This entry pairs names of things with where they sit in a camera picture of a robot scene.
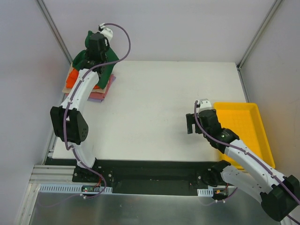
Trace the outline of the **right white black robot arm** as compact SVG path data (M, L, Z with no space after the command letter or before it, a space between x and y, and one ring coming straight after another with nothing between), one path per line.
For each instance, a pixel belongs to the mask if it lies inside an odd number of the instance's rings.
M187 132L202 134L210 145L235 160L248 173L240 173L230 162L222 160L211 173L216 185L224 182L256 199L265 213L275 221L291 218L300 205L300 182L285 176L259 158L232 130L223 128L216 110L186 114Z

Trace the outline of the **dark green t shirt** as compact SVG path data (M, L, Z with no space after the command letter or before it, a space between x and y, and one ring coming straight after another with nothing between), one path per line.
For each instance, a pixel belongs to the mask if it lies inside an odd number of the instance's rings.
M113 61L118 61L119 58L116 55L116 53L110 49L106 53L106 61L95 61L95 60L90 60L86 57L86 49L80 51L77 56L73 60L73 68L76 70L82 70L82 69L90 69L95 65L98 64L103 64L107 62L113 62ZM112 74L114 64L106 65L106 66L101 66L98 68L93 69L94 72L98 74L99 81L97 83L97 86L99 86L101 89L106 87L109 78Z

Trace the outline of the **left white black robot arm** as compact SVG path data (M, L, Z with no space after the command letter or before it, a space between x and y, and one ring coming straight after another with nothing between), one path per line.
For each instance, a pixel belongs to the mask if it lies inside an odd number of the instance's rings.
M55 136L64 142L66 150L72 151L77 165L85 168L82 175L88 182L95 182L99 171L93 167L96 157L87 141L89 126L83 117L83 110L94 86L99 82L99 74L94 69L107 65L104 63L80 70L68 96L60 106L50 110Z

